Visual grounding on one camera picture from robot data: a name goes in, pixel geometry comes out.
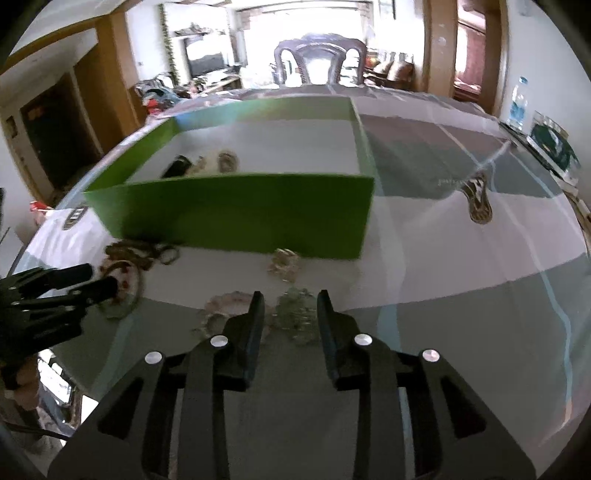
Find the person's hand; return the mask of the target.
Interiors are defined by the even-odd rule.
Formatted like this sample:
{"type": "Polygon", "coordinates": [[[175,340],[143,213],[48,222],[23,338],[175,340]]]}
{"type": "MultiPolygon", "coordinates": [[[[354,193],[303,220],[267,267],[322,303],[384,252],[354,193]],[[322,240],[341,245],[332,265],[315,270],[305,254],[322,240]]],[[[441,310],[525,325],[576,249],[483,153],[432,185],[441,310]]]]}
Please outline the person's hand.
{"type": "Polygon", "coordinates": [[[12,389],[13,400],[25,411],[33,411],[39,405],[40,377],[38,359],[28,358],[16,373],[17,388],[12,389]]]}

